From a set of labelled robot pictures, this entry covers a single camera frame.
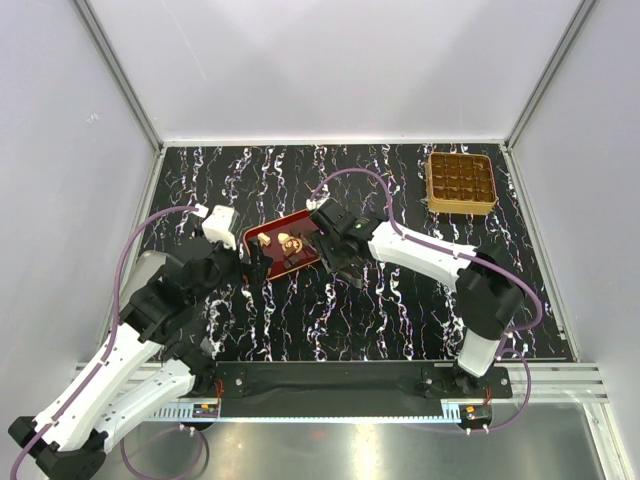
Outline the white square chocolate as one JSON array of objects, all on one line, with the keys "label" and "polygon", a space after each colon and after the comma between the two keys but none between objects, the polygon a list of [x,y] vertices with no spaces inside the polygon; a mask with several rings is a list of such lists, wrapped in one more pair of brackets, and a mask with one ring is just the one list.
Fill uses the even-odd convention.
[{"label": "white square chocolate", "polygon": [[260,244],[264,247],[268,247],[271,245],[272,241],[271,238],[264,232],[261,232],[257,235],[257,238],[260,242]]}]

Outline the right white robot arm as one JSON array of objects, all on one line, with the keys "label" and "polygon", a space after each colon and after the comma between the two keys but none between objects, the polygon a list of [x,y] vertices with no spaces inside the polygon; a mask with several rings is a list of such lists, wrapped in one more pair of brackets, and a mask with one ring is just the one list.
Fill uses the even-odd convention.
[{"label": "right white robot arm", "polygon": [[499,250],[446,242],[373,214],[358,217],[331,198],[309,200],[306,207],[317,227],[310,242],[327,271],[360,288],[364,262],[391,263],[455,295],[466,333],[454,384],[470,397],[486,389],[488,370],[525,298],[517,277],[499,264]]}]

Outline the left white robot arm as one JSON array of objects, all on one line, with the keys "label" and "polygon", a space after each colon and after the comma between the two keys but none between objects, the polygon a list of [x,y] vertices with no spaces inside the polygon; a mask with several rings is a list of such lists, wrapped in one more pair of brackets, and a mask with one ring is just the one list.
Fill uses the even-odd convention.
[{"label": "left white robot arm", "polygon": [[220,287],[262,284],[273,261],[257,241],[249,257],[204,237],[162,257],[119,312],[108,339],[67,389],[37,416],[21,416],[8,433],[50,479],[90,479],[124,436],[167,402],[220,386],[200,347],[180,347],[177,332]]}]

